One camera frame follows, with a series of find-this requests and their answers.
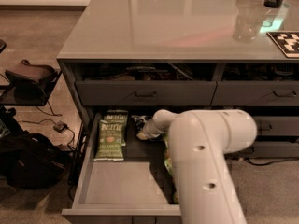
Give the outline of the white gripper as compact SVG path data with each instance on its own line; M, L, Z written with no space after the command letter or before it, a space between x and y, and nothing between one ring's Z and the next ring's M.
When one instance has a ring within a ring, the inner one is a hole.
M154 119L149 119L143 126L140 133L137 134L137 137L140 140L148 140L157 138L162 134L162 131L158 129Z

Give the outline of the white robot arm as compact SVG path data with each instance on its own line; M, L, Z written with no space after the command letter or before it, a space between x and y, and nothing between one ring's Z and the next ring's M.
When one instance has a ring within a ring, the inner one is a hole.
M183 224L247 224L224 156L250 147L251 115L238 109L157 111L138 133L167 136Z

